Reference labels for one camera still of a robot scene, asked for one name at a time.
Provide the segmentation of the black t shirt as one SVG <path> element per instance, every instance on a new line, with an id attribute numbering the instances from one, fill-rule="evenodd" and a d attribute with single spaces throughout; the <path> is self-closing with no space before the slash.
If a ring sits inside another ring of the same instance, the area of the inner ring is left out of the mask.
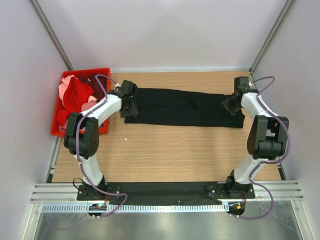
<path id="1" fill-rule="evenodd" d="M 227 95 L 182 91 L 165 88 L 137 90 L 137 116 L 124 120 L 126 124 L 164 126 L 226 127 L 241 129 L 245 115 L 231 115 L 221 105 Z"/>

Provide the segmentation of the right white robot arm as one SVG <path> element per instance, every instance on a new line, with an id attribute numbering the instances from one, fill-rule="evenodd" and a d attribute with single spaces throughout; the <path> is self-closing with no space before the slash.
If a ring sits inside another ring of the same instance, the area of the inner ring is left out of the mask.
<path id="1" fill-rule="evenodd" d="M 287 156 L 289 119 L 273 112 L 244 76 L 234 79 L 234 92 L 221 104 L 232 116 L 245 109 L 253 119 L 246 143 L 248 154 L 224 185 L 229 198 L 241 198 L 253 193 L 253 180 L 265 165 L 277 165 Z"/>

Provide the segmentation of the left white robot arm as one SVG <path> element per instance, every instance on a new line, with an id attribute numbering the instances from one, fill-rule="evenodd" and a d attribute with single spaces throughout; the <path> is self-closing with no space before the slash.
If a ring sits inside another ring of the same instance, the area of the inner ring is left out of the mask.
<path id="1" fill-rule="evenodd" d="M 138 107 L 135 83 L 124 80 L 88 110 L 73 112 L 68 117 L 63 145 L 77 160 L 83 175 L 76 189 L 78 201 L 102 200 L 107 195 L 105 177 L 102 174 L 97 151 L 100 143 L 100 126 L 112 114 L 119 112 L 121 118 L 136 117 Z"/>

